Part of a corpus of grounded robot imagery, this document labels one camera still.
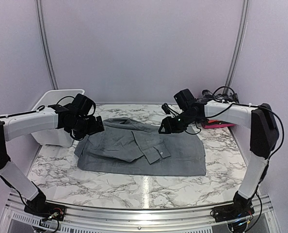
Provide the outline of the grey button-up shirt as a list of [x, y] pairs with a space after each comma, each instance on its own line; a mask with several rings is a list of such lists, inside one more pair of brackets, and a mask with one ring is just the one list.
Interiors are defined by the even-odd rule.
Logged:
[[148, 176], [205, 176], [206, 153], [192, 127], [160, 134], [159, 127], [127, 117], [103, 121], [105, 130], [76, 146], [78, 168]]

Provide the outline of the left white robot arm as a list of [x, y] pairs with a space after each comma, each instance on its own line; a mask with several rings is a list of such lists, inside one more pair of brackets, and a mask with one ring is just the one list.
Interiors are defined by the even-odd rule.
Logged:
[[32, 138], [32, 133], [60, 129], [80, 141], [87, 135], [104, 131], [104, 126], [99, 116], [56, 104], [43, 110], [0, 115], [0, 176], [32, 201], [31, 208], [40, 216], [50, 212], [50, 205], [37, 197], [40, 191], [26, 176], [28, 163], [39, 145]]

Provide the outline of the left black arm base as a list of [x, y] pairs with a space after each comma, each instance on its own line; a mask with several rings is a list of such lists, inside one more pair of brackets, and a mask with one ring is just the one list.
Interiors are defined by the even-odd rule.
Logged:
[[63, 221], [66, 207], [63, 205], [47, 202], [47, 198], [42, 191], [39, 191], [33, 200], [27, 200], [24, 212], [45, 219], [54, 218]]

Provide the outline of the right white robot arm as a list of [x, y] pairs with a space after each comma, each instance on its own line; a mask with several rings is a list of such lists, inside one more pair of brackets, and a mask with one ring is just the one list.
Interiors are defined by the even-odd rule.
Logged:
[[195, 102], [179, 115], [164, 118], [158, 132], [182, 133], [190, 124], [203, 119], [225, 121], [250, 129], [251, 156], [238, 195], [246, 200], [251, 198], [279, 139], [276, 123], [278, 116], [267, 103], [252, 105], [214, 100]]

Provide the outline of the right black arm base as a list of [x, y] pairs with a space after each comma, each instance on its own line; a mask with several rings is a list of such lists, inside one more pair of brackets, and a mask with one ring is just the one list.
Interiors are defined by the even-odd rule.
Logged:
[[251, 216], [255, 213], [252, 204], [252, 199], [255, 194], [256, 193], [254, 193], [250, 198], [246, 199], [237, 191], [233, 197], [232, 204], [213, 207], [210, 215], [215, 219], [215, 222], [223, 222], [245, 216]]

